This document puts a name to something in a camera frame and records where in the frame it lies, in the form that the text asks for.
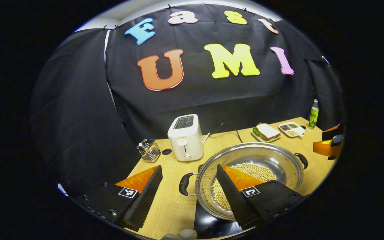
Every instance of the hand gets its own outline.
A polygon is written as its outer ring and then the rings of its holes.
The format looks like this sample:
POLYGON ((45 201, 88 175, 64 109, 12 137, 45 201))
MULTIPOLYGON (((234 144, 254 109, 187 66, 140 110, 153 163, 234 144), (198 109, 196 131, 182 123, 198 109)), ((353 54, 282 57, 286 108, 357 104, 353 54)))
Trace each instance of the hand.
POLYGON ((179 232, 177 235, 174 234, 165 234, 161 240, 194 240, 196 239, 197 234, 193 229, 185 229, 179 232))

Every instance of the utensil holder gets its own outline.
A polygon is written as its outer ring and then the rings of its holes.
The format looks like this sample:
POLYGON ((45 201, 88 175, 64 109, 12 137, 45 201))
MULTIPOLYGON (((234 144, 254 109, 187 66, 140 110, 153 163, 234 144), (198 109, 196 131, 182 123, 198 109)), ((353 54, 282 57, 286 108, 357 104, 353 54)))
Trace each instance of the utensil holder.
POLYGON ((156 143, 155 139, 145 139, 137 146, 137 149, 142 155, 145 162, 153 163, 156 162, 158 157, 161 155, 160 148, 156 143))

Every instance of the black pot handle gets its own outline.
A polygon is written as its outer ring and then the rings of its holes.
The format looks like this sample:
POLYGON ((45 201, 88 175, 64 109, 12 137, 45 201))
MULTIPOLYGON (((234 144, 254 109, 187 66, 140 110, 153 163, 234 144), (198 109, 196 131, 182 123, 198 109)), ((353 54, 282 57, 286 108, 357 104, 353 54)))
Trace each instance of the black pot handle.
POLYGON ((192 175, 198 175, 198 173, 186 173, 185 176, 182 177, 182 179, 180 180, 180 184, 179 184, 179 192, 185 196, 196 196, 196 194, 189 194, 187 191, 186 191, 186 188, 188 187, 189 185, 189 178, 192 176, 192 175))
POLYGON ((305 170, 306 167, 308 167, 308 160, 306 160, 305 156, 303 156, 303 155, 300 154, 300 153, 295 153, 294 155, 296 155, 297 157, 299 157, 300 161, 303 162, 303 164, 305 165, 305 167, 303 167, 303 170, 305 170))

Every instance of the foam letter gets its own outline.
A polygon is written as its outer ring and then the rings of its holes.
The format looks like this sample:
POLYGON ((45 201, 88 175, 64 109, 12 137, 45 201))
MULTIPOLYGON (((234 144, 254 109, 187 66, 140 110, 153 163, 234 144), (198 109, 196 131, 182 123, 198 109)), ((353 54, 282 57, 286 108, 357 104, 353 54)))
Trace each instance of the foam letter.
POLYGON ((158 77, 156 62, 158 56, 149 56, 137 62, 137 65, 142 69, 143 83, 145 86, 154 91, 161 91, 177 86, 183 79, 183 66, 180 55, 183 50, 175 49, 164 53, 164 57, 170 60, 172 75, 166 79, 158 77))
POLYGON ((153 21, 152 18, 146 18, 145 20, 141 21, 140 23, 132 26, 130 29, 128 29, 124 34, 130 34, 134 38, 137 39, 137 45, 142 44, 144 41, 148 40, 151 36, 155 34, 154 31, 147 32, 146 30, 152 30, 154 29, 154 26, 150 24, 150 22, 153 21))
POLYGON ((259 21, 261 21, 271 32, 275 33, 275 34, 278 34, 279 32, 276 31, 275 29, 273 29, 272 27, 272 24, 271 23, 268 23, 265 19, 258 19, 259 21))
POLYGON ((195 18, 195 13, 189 11, 173 12, 170 17, 172 18, 168 22, 171 24, 198 22, 198 18, 195 18))
POLYGON ((280 47, 271 47, 271 50, 276 54, 281 64, 281 73, 286 75, 293 75, 294 70, 288 64, 288 60, 285 57, 284 50, 280 47))
POLYGON ((224 14, 227 16, 227 19, 231 23, 247 24, 247 21, 244 18, 242 18, 242 15, 239 14, 239 12, 224 11, 224 14))
POLYGON ((250 46, 236 44, 233 54, 220 44, 205 45, 204 49, 211 53, 214 63, 213 78, 224 78, 229 76, 229 71, 224 68, 223 63, 236 76, 239 73, 239 65, 242 63, 241 73, 246 76, 259 75, 250 53, 250 46))

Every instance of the bottle label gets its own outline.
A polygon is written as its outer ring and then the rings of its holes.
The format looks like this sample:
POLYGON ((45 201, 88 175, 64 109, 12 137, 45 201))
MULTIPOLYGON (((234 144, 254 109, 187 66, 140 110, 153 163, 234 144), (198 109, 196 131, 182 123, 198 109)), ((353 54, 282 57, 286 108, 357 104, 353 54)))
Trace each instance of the bottle label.
POLYGON ((317 124, 317 118, 318 118, 318 112, 319 109, 311 109, 311 118, 309 119, 309 127, 314 128, 315 125, 317 124))

